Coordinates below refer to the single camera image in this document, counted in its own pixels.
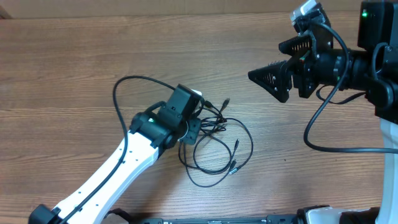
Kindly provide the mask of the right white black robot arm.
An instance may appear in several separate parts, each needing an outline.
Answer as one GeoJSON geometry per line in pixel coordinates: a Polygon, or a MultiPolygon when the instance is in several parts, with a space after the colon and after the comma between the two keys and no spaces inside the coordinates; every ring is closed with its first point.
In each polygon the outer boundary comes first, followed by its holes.
{"type": "Polygon", "coordinates": [[[249,79],[279,102],[291,89],[308,98],[330,86],[352,89],[375,107],[384,145],[350,147],[349,153],[384,155],[382,202],[369,209],[342,209],[329,205],[301,208],[294,215],[268,217],[267,223],[396,223],[397,222],[397,2],[363,1],[358,48],[349,49],[332,29],[322,5],[306,1],[290,15],[297,36],[281,42],[288,60],[252,70],[249,79]]]}

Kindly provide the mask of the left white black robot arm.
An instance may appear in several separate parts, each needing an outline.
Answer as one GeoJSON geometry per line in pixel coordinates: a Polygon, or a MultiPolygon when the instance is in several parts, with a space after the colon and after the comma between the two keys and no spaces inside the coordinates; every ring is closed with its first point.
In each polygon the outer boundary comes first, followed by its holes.
{"type": "Polygon", "coordinates": [[[201,92],[178,85],[168,101],[136,114],[117,149],[81,186],[53,209],[40,204],[28,223],[101,223],[110,208],[148,167],[179,141],[198,136],[201,92]]]}

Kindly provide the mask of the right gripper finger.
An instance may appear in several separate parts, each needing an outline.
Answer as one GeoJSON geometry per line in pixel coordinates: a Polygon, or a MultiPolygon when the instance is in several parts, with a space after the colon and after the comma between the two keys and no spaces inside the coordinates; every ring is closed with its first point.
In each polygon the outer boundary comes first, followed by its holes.
{"type": "Polygon", "coordinates": [[[250,81],[268,91],[275,99],[285,103],[292,88],[291,74],[287,71],[286,60],[270,63],[266,67],[248,72],[250,81]]]}
{"type": "Polygon", "coordinates": [[[312,50],[312,39],[309,35],[296,36],[279,44],[279,51],[286,55],[294,56],[301,50],[312,50]]]}

